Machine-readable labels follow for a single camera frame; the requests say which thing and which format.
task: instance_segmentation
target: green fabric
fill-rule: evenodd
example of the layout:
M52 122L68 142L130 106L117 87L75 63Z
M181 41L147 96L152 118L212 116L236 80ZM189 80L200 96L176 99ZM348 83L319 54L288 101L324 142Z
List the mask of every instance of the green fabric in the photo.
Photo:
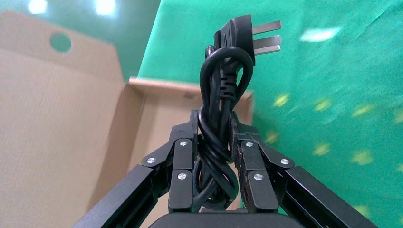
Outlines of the green fabric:
M401 1L163 0L139 77L198 83L214 32L245 14L283 22L281 51L256 58L253 124L376 225L403 226Z

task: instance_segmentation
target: plug prong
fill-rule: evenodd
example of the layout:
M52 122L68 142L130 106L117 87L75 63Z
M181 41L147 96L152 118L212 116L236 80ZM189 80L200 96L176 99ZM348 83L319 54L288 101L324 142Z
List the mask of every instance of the plug prong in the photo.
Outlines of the plug prong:
M263 32L269 32L269 31L278 30L280 28L281 28L281 21L277 20L277 21L273 21L273 22L253 26L252 27L252 34L256 35L256 34L263 33Z
M272 52L278 52L278 51L280 51L280 45L262 47L262 48L259 48L259 49L255 49L254 53L257 56L257 55L263 55L263 54L272 53Z
M280 51L281 36L267 37L253 41L255 55Z
M256 39L253 41L253 49L260 49L269 46L281 44L281 36L266 37L263 39Z

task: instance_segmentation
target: cable strain relief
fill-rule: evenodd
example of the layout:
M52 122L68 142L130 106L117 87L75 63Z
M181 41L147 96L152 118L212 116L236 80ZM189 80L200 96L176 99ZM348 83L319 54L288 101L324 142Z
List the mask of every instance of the cable strain relief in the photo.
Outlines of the cable strain relief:
M221 75L220 99L230 99L235 101L235 91L237 90L237 74L224 73Z

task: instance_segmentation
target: screw head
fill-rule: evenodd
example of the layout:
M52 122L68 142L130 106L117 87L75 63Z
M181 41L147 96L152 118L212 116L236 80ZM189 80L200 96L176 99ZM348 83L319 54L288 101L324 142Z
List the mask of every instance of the screw head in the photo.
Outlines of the screw head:
M284 165L288 165L289 164L289 160L287 159L281 159L281 163Z
M155 158L149 158L149 159L147 159L147 163L154 163L155 162Z
M179 173L178 174L178 179L180 179L180 180L184 180L185 178L186 178L186 173Z
M255 178L255 180L257 180L257 181L261 181L261 180L263 179L263 176L260 175L260 174L255 174L255 175L253 176L253 178Z

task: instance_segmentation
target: power cord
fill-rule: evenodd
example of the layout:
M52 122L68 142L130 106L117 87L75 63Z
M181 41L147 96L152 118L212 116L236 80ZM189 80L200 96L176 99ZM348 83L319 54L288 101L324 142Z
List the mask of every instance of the power cord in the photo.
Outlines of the power cord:
M238 180L228 165L229 118L253 74L255 55L280 51L281 37L253 35L281 28L280 21L252 26L250 15L231 19L206 47L200 70L203 107L199 109L198 159L193 169L194 211L201 206L225 210L237 197ZM237 85L237 74L243 69Z

